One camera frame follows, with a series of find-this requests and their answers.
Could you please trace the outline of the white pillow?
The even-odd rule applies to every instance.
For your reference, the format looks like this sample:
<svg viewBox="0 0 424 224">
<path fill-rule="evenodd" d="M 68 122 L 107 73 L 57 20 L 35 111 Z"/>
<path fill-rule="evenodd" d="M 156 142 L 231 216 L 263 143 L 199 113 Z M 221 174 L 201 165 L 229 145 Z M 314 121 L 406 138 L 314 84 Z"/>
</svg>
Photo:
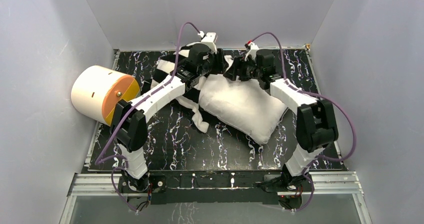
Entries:
<svg viewBox="0 0 424 224">
<path fill-rule="evenodd" d="M 199 105 L 204 111 L 243 132 L 259 145 L 269 142 L 288 109 L 254 79 L 230 81 L 223 75 L 209 75 L 199 96 Z"/>
</svg>

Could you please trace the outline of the black white striped pillowcase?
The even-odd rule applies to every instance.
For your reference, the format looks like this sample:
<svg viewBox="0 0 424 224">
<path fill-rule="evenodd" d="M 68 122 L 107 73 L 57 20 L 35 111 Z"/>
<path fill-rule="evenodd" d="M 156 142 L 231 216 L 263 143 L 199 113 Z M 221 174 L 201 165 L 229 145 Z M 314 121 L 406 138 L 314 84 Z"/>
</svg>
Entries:
<svg viewBox="0 0 424 224">
<path fill-rule="evenodd" d="M 175 99 L 180 105 L 192 110 L 192 121 L 196 128 L 200 132 L 206 133 L 209 128 L 209 123 L 203 121 L 203 117 L 199 111 L 199 96 L 207 77 L 212 74 L 200 76 L 180 68 L 180 61 L 189 54 L 188 49 L 189 46 L 185 46 L 178 54 L 170 54 L 162 57 L 156 66 L 152 78 L 144 81 L 142 90 L 146 92 L 153 89 L 161 84 L 167 77 L 171 76 L 175 67 L 175 60 L 178 60 L 174 78 L 179 79 L 185 86 L 184 93 L 175 97 Z"/>
</svg>

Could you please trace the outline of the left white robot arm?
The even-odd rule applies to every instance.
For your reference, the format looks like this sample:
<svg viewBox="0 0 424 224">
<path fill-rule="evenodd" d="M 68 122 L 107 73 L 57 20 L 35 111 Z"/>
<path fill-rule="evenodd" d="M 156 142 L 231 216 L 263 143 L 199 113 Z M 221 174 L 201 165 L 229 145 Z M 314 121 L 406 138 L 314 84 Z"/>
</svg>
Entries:
<svg viewBox="0 0 424 224">
<path fill-rule="evenodd" d="M 109 143 L 117 141 L 124 173 L 137 192 L 149 187 L 148 166 L 143 146 L 148 138 L 148 122 L 165 105 L 178 97 L 190 97 L 200 90 L 201 81 L 222 74 L 229 67 L 221 48 L 195 42 L 179 52 L 160 58 L 152 78 L 143 83 L 141 95 L 119 100 L 110 126 Z"/>
</svg>

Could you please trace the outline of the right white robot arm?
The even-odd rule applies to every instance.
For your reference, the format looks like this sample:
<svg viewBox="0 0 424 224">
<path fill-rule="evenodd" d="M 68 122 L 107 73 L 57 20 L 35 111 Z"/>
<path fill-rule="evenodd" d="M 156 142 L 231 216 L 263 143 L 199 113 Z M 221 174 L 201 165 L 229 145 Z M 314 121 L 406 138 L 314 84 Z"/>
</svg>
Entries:
<svg viewBox="0 0 424 224">
<path fill-rule="evenodd" d="M 280 100 L 296 115 L 297 146 L 292 157 L 284 164 L 282 186 L 296 190 L 302 183 L 309 164 L 323 149 L 338 139 L 333 105 L 302 93 L 289 79 L 284 78 L 283 64 L 278 64 L 269 49 L 249 51 L 245 57 L 236 57 L 224 73 L 232 81 L 255 79 L 262 89 Z"/>
</svg>

